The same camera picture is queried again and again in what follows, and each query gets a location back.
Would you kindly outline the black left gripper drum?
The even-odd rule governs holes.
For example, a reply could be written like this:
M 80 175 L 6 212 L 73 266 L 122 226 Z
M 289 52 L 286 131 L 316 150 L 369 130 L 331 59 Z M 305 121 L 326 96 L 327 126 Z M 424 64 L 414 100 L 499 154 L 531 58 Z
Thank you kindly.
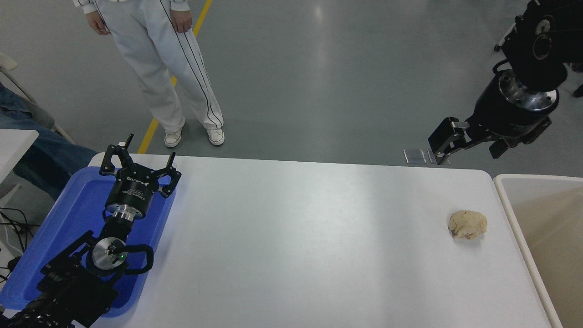
M 154 170 L 142 165 L 125 167 L 115 172 L 115 182 L 106 201 L 106 209 L 113 213 L 115 208 L 131 207 L 141 215 L 147 214 L 159 182 Z

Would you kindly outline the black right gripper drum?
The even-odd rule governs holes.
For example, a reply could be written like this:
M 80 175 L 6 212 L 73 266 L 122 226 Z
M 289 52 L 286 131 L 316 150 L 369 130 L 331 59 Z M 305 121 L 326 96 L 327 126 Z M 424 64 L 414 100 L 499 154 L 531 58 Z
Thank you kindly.
M 496 74 L 476 102 L 472 124 L 503 137 L 522 137 L 558 107 L 557 89 L 535 91 L 515 74 Z

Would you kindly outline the person's right hand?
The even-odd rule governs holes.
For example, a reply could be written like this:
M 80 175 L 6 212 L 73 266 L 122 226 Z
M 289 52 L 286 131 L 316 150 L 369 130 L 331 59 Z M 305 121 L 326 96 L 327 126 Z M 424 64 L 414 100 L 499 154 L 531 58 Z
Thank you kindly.
M 97 10 L 86 13 L 85 16 L 87 22 L 89 23 L 89 26 L 98 35 L 107 36 L 111 34 L 111 32 L 106 27 L 106 23 L 103 21 L 103 18 L 101 17 L 100 13 Z

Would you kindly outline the person's left hand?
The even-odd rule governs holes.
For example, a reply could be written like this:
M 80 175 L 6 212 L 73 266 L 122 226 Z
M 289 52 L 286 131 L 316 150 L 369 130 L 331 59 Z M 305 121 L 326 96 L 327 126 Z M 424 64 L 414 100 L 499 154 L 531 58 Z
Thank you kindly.
M 173 10 L 170 11 L 171 23 L 175 32 L 186 33 L 192 28 L 192 13 L 190 10 Z

